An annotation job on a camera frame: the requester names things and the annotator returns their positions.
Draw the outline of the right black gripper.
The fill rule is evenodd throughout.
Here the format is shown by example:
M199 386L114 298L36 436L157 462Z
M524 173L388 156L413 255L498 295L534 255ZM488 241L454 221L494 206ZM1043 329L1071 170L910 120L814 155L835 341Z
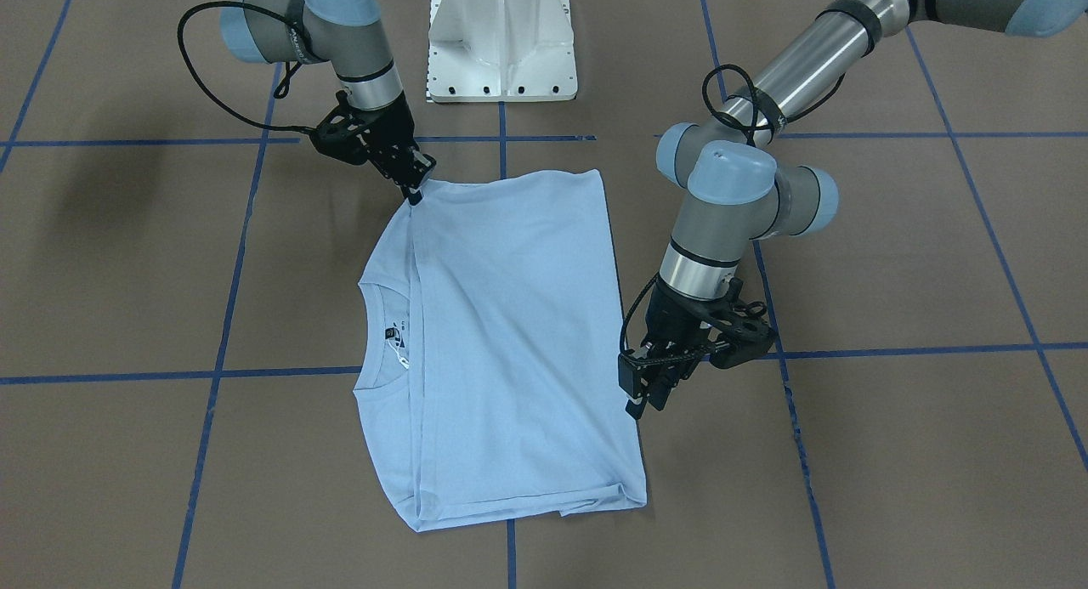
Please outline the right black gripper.
M309 131L316 151L350 165L373 164L401 191L408 205L423 199L421 185L438 162L416 142L411 108L400 94L390 105L366 111L349 102L349 93L337 93L337 105Z

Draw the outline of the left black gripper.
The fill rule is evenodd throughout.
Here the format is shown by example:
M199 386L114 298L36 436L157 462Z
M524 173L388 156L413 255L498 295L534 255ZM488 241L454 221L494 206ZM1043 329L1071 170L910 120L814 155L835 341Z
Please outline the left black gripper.
M740 297L745 283L727 280L722 298L696 300L675 292L654 275L626 312L618 355L619 384L628 395L625 412L640 420L644 400L663 412L670 393L691 377L698 364L709 360L717 369L764 357L778 338L765 321L767 306L762 300L746 303ZM630 348L626 330L638 305L650 296L646 331L640 345Z

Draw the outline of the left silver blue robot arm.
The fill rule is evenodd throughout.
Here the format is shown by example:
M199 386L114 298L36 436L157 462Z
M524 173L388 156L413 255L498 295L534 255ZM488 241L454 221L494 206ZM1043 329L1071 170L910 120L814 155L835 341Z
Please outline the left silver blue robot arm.
M852 66L918 22L1046 38L1085 15L1085 0L831 0L764 69L720 64L700 83L710 114L665 131L658 171L683 191L656 275L638 293L645 334L620 335L626 412L664 410L700 364L730 369L767 355L779 334L763 300L745 300L738 268L754 241L828 226L840 193L812 165L778 162L770 145L838 93Z

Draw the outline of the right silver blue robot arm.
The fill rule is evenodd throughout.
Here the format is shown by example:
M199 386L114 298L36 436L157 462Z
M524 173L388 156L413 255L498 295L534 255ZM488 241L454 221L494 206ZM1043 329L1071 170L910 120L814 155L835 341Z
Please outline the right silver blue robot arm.
M372 164L408 203L422 201L435 160L420 151L411 107L392 56L378 0L215 2L223 42L249 63L331 64L337 105L316 127L292 127L316 151L350 165Z

